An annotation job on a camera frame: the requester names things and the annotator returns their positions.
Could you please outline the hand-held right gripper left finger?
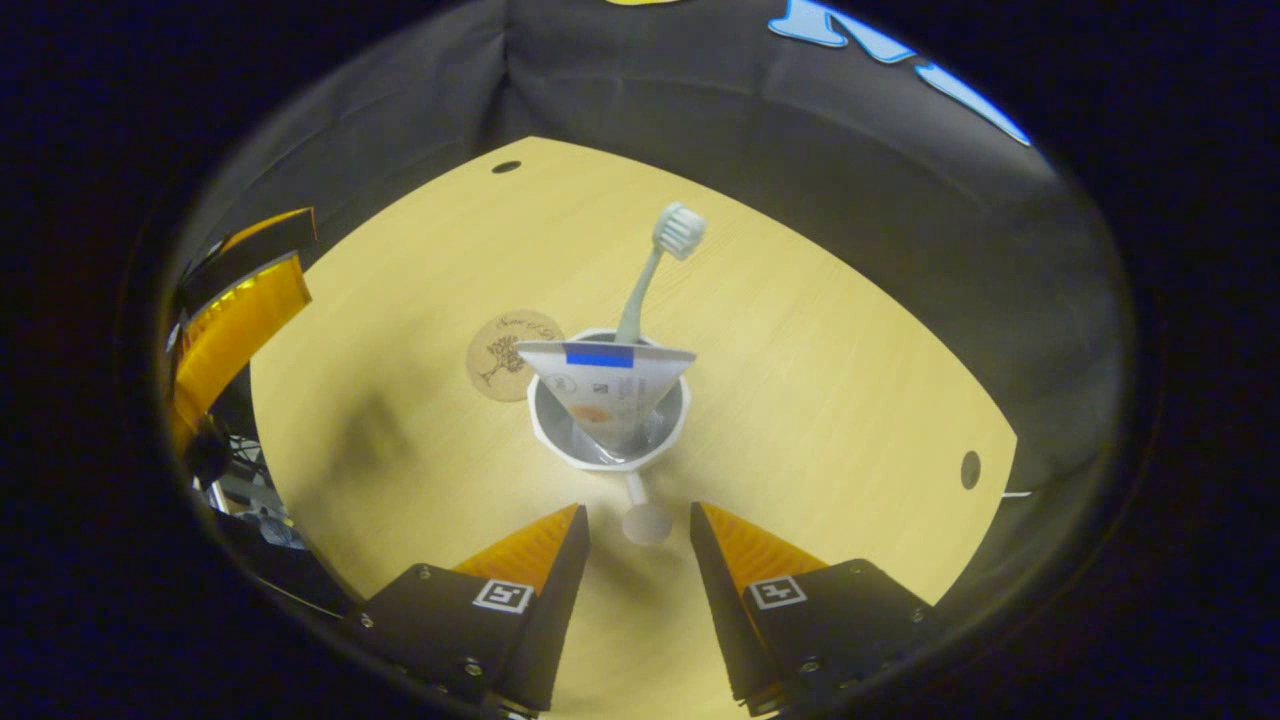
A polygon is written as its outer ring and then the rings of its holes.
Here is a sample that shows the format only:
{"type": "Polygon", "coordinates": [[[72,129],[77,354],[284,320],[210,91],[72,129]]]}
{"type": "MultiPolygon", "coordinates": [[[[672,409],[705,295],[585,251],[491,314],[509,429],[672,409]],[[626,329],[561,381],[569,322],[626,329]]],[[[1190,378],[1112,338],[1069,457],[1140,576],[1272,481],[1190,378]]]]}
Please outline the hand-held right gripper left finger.
{"type": "Polygon", "coordinates": [[[589,550],[588,510],[567,505],[453,568],[407,568],[346,614],[346,634],[447,700],[543,714],[589,550]]]}

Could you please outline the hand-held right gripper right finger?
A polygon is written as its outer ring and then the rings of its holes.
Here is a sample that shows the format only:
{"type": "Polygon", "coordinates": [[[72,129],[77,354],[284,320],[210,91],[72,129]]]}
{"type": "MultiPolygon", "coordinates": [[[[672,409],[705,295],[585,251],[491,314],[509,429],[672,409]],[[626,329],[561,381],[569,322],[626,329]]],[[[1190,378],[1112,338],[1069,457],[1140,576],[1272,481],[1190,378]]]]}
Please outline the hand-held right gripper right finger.
{"type": "Polygon", "coordinates": [[[865,559],[824,562],[713,503],[690,542],[732,697],[753,716],[833,716],[904,664],[933,609],[865,559]]]}

